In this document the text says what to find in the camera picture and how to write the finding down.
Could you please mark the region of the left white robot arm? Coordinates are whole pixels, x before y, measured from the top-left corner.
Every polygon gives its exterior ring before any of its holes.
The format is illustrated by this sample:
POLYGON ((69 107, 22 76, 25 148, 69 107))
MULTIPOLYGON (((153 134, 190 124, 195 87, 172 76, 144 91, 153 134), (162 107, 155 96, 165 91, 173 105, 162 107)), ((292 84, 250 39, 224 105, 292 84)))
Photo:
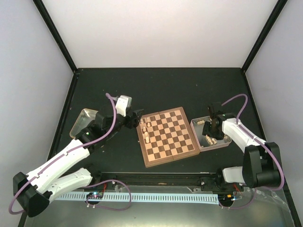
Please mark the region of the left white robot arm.
POLYGON ((71 142, 46 163, 28 172, 19 172, 13 177, 13 201, 22 207, 21 213, 35 217, 59 196, 78 188, 96 189, 101 185, 99 171, 92 165, 82 167, 71 174, 66 171, 102 147, 121 128, 136 128, 142 118, 143 110, 131 108, 98 111, 95 118, 86 125, 77 120, 81 130, 72 132, 71 142))

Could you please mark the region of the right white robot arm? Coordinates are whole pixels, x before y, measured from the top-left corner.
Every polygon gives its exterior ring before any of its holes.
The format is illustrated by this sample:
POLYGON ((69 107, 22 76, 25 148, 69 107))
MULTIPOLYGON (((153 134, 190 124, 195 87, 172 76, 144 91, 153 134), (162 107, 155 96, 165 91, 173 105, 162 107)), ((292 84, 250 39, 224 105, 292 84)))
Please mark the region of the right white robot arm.
POLYGON ((272 191, 283 188, 285 177, 275 156, 279 146, 256 136, 234 114, 210 114, 210 121, 205 122, 202 134, 216 140, 228 136, 243 152, 242 166, 223 168, 221 175, 216 177, 215 185, 219 190, 227 190, 232 183, 272 191))

